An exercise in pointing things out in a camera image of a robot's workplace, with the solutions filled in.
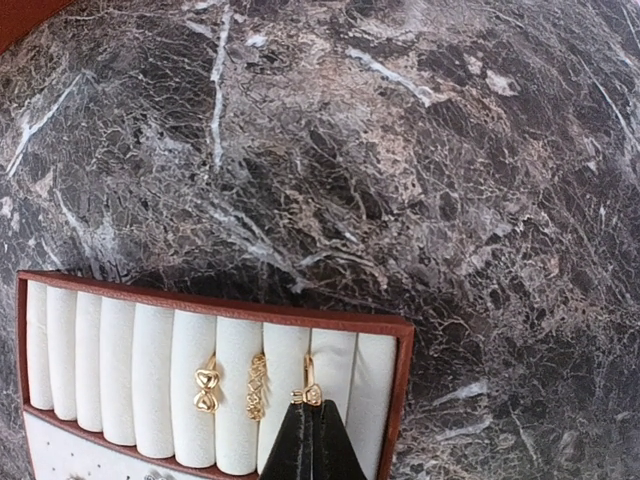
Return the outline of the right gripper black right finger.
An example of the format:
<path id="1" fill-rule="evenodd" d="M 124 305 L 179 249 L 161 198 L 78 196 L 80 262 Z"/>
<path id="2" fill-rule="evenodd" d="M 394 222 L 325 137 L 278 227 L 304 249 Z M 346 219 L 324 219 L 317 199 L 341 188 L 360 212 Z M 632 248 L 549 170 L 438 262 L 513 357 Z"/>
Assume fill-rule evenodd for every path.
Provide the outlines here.
<path id="1" fill-rule="evenodd" d="M 355 450 L 332 400 L 313 407 L 311 478 L 325 480 L 365 480 Z"/>

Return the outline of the brown ring earring tray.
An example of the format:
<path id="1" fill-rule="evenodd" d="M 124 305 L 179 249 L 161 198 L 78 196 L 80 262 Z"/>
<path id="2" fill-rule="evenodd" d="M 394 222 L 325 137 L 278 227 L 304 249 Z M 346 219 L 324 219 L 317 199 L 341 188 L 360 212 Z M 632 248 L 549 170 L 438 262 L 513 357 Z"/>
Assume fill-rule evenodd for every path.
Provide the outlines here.
<path id="1" fill-rule="evenodd" d="M 366 479 L 389 475 L 414 328 L 85 279 L 17 276 L 38 479 L 260 479 L 290 404 L 332 400 Z"/>

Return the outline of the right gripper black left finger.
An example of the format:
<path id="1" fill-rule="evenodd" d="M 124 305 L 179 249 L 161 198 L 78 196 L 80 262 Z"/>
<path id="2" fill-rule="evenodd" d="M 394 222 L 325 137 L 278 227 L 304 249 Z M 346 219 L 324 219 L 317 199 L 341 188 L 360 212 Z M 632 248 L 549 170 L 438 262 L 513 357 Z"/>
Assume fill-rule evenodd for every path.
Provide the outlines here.
<path id="1" fill-rule="evenodd" d="M 313 413 L 306 403 L 290 404 L 261 480 L 310 480 L 313 466 Z"/>

